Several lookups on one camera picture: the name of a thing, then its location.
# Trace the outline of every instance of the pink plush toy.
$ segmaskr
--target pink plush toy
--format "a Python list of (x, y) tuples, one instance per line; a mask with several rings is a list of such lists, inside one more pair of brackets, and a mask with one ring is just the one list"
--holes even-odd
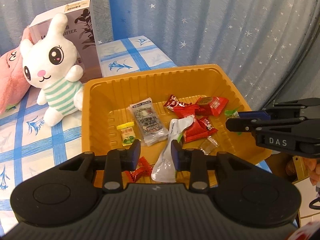
[[(23, 31), (22, 40), (32, 42), (29, 28)], [(28, 91), (30, 84), (23, 74), (20, 47), (0, 57), (0, 114), (17, 105)]]

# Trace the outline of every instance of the green striped shirt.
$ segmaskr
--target green striped shirt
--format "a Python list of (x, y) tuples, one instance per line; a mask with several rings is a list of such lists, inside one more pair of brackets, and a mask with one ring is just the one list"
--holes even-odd
[(73, 97), (80, 88), (82, 88), (80, 81), (70, 82), (61, 78), (43, 91), (48, 105), (61, 114), (67, 115), (77, 110), (73, 103)]

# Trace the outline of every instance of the red wrapped candy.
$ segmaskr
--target red wrapped candy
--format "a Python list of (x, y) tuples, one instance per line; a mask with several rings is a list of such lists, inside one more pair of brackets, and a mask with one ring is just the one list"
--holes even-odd
[(175, 106), (173, 111), (177, 114), (179, 118), (193, 117), (194, 122), (183, 132), (183, 138), (185, 143), (198, 140), (200, 138), (208, 137), (208, 130), (201, 127), (198, 120), (196, 119), (195, 111), (199, 109), (198, 105), (189, 105), (189, 106)]
[(164, 104), (164, 107), (173, 111), (173, 108), (175, 106), (189, 106), (189, 105), (191, 105), (191, 104), (187, 104), (187, 103), (178, 101), (178, 99), (175, 97), (175, 95), (170, 95), (168, 101)]
[(228, 103), (228, 99), (219, 97), (205, 97), (199, 98), (196, 104), (199, 109), (196, 110), (197, 115), (214, 115), (218, 117), (223, 108)]
[(199, 124), (200, 124), (201, 127), (203, 127), (203, 128), (205, 128), (205, 129), (208, 130), (208, 134), (209, 134), (209, 135), (212, 135), (212, 134), (214, 134), (215, 132), (218, 131), (217, 129), (215, 129), (215, 128), (211, 125), (211, 123), (210, 123), (210, 121), (209, 121), (209, 118), (206, 117), (206, 116), (200, 118), (200, 119), (198, 120), (198, 122), (199, 122)]
[(145, 157), (141, 157), (138, 161), (137, 168), (135, 171), (125, 171), (129, 182), (135, 183), (141, 177), (150, 177), (152, 172), (152, 167), (145, 159)]

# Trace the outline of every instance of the pink nose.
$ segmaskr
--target pink nose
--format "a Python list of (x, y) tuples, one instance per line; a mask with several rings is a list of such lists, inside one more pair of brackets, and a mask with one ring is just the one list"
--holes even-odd
[(45, 75), (45, 70), (40, 70), (38, 72), (38, 77), (43, 77)]

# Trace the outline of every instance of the orange plastic basket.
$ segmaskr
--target orange plastic basket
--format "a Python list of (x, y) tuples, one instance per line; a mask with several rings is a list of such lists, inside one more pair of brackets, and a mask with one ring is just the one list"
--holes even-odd
[[(177, 118), (174, 112), (163, 107), (169, 96), (174, 94), (180, 101), (195, 103), (201, 97), (217, 96), (229, 99), (225, 110), (250, 111), (250, 107), (240, 92), (218, 65), (198, 65), (175, 67), (129, 73), (120, 76), (90, 80), (84, 86), (82, 113), (82, 151), (92, 151), (95, 155), (105, 155), (111, 149), (122, 148), (121, 135), (116, 126), (133, 120), (127, 110), (130, 104), (151, 97), (153, 106), (164, 125), (169, 128), (170, 120)], [(253, 164), (270, 156), (271, 151), (257, 147), (250, 133), (238, 135), (225, 127), (226, 117), (210, 116), (211, 124), (219, 131), (213, 135), (220, 147)], [(137, 138), (141, 139), (138, 127), (134, 127)], [(204, 139), (184, 145), (197, 148)], [(150, 164), (155, 164), (166, 142), (141, 148)], [(217, 183), (214, 172), (209, 171), (210, 185)], [(129, 181), (123, 173), (124, 185)], [(188, 184), (189, 172), (178, 172), (177, 182)], [(139, 183), (154, 183), (151, 178), (142, 177)], [(95, 185), (101, 187), (102, 173), (98, 172)]]

